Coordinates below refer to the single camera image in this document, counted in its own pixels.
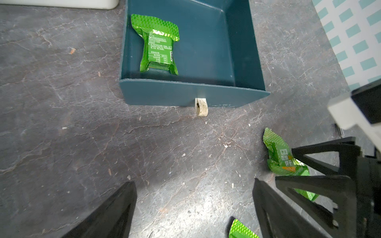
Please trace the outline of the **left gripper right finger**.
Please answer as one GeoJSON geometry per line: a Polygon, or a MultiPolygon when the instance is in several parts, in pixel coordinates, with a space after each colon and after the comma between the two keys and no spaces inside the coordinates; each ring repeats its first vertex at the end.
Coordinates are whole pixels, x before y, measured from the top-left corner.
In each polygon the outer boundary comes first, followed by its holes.
{"type": "Polygon", "coordinates": [[[266,182],[255,179],[253,199],[264,238],[324,238],[266,182]]]}

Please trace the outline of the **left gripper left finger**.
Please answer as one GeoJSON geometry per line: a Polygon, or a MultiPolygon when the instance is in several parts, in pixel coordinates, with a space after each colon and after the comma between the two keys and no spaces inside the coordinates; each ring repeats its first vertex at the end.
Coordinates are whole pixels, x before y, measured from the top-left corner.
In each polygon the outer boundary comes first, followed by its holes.
{"type": "Polygon", "coordinates": [[[133,181],[124,183],[64,238],[127,238],[137,202],[133,181]]]}

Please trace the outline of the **teal drawer cabinet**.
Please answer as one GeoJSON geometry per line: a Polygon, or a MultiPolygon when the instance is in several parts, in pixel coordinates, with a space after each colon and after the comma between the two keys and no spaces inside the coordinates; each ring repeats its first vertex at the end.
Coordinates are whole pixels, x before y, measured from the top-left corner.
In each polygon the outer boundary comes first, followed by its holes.
{"type": "Polygon", "coordinates": [[[129,105],[241,107],[266,90],[248,1],[126,1],[119,85],[129,105]],[[133,14],[174,23],[180,39],[169,58],[179,73],[140,71],[144,41],[133,14]]]}

